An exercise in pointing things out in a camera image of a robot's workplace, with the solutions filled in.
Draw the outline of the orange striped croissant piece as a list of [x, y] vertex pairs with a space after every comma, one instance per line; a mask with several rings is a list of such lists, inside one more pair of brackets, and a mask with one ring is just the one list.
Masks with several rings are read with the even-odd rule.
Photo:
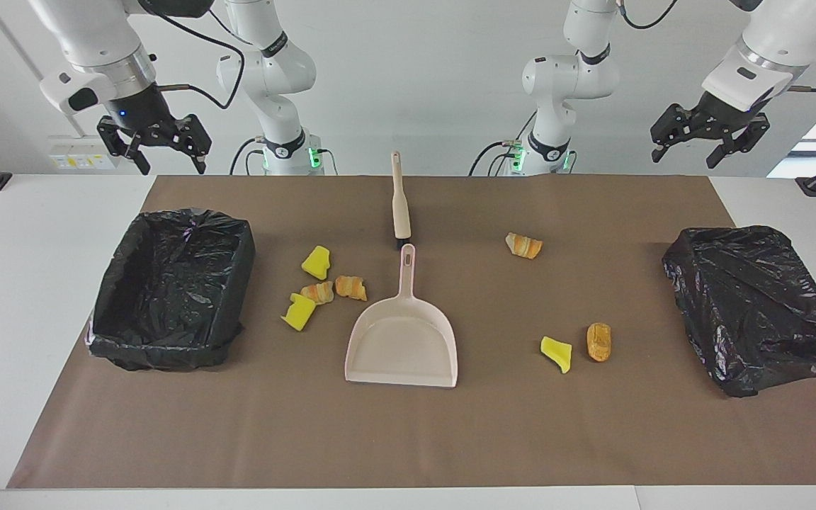
[[509, 232], [507, 236], [505, 236], [505, 242], [512, 255], [525, 259], [537, 258], [543, 246], [543, 242], [539, 239], [527, 237], [515, 232]]
[[329, 280], [305, 286], [301, 288], [299, 294], [305, 298], [310, 298], [318, 305], [331, 303], [336, 297], [334, 282]]
[[334, 290], [338, 296], [366, 302], [365, 280], [360, 276], [339, 276], [334, 280]]

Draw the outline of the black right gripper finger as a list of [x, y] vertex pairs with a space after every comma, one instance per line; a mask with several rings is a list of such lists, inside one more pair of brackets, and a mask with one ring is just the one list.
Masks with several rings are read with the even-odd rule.
[[213, 147], [213, 139], [195, 114], [182, 119], [175, 119], [171, 114], [162, 118], [161, 143], [163, 147], [187, 155], [198, 174], [206, 172], [206, 158]]
[[129, 159], [138, 168], [140, 174], [143, 176], [149, 175], [150, 165], [148, 159], [140, 151], [142, 136], [140, 136], [139, 132], [133, 132], [130, 142], [127, 143], [120, 136], [119, 125], [111, 117], [101, 117], [100, 122], [97, 123], [97, 130], [105, 148], [113, 157]]

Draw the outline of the bin wrapped in black bag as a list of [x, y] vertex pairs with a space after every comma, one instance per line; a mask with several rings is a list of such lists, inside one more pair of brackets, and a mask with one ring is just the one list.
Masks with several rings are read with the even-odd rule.
[[816, 378], [816, 282], [780, 230], [686, 228], [662, 265], [690, 345], [723, 394]]

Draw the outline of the pale pink plastic dustpan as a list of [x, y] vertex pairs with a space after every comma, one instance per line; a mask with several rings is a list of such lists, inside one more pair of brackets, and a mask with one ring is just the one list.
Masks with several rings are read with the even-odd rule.
[[368, 306], [354, 322], [344, 380], [452, 390], [459, 375], [453, 326], [439, 307], [414, 293], [416, 246], [402, 246], [399, 262], [395, 296]]

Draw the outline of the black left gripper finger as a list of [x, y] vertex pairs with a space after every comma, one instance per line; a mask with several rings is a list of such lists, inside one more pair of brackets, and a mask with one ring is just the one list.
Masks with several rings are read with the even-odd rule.
[[724, 158], [736, 152], [741, 154], [750, 152], [769, 127], [766, 114], [758, 114], [744, 128], [736, 129], [721, 123], [711, 126], [709, 135], [712, 140], [719, 140], [720, 144], [707, 156], [705, 161], [707, 168], [713, 170]]
[[653, 162], [659, 162], [673, 145], [694, 138], [693, 117], [693, 111], [680, 104], [671, 104], [661, 113], [650, 128], [650, 136], [655, 144], [651, 152]]

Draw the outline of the white wall socket box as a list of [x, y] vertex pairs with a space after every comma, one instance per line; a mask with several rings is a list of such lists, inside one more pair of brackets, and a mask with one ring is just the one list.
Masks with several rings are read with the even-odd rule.
[[115, 171], [120, 159], [112, 155], [104, 143], [93, 136], [48, 137], [48, 156], [58, 170]]

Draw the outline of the yellow sponge piece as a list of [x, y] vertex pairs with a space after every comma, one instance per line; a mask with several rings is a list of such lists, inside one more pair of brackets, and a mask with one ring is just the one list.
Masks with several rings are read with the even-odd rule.
[[289, 327], [292, 327], [295, 331], [301, 332], [317, 307], [317, 303], [312, 300], [310, 297], [305, 297], [299, 293], [291, 293], [290, 297], [290, 304], [288, 309], [285, 311], [285, 314], [281, 315], [280, 318], [288, 324]]
[[328, 271], [331, 268], [331, 253], [326, 246], [314, 246], [307, 258], [301, 263], [301, 269], [305, 273], [317, 278], [319, 281], [326, 281]]
[[540, 352], [560, 369], [560, 373], [567, 374], [570, 371], [573, 356], [573, 346], [570, 344], [550, 338], [550, 336], [542, 336]]

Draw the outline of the brown bread bun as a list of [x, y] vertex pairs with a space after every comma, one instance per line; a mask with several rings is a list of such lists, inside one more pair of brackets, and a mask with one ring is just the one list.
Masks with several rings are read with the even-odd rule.
[[596, 362], [609, 360], [612, 353], [612, 329], [608, 324], [595, 322], [586, 331], [587, 355]]

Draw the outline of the open bin lined black bag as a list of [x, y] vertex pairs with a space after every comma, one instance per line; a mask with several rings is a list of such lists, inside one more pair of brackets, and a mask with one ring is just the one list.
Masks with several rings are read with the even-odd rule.
[[216, 210], [141, 212], [101, 278], [85, 344], [126, 370], [217, 367], [242, 332], [256, 247]]

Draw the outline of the brown table mat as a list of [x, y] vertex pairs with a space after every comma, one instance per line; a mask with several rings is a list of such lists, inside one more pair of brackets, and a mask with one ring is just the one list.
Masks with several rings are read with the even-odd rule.
[[[130, 372], [79, 340], [12, 488], [816, 485], [816, 378], [729, 398], [684, 331], [662, 257], [729, 227], [708, 178], [571, 175], [405, 181], [415, 292], [458, 346], [452, 390], [344, 379], [366, 304], [281, 320], [317, 245], [331, 271], [398, 284], [388, 177], [156, 178], [145, 210], [248, 220], [256, 259], [220, 367]], [[535, 259], [505, 236], [543, 242]], [[612, 329], [587, 355], [586, 330]], [[567, 374], [542, 336], [573, 346]]]

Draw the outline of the beige hand brush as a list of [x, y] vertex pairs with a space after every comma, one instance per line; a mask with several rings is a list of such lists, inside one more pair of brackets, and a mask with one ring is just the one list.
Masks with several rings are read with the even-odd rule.
[[404, 175], [402, 175], [401, 155], [398, 151], [391, 154], [392, 165], [392, 219], [394, 220], [394, 236], [396, 248], [401, 249], [411, 242], [412, 227], [410, 210], [404, 193]]

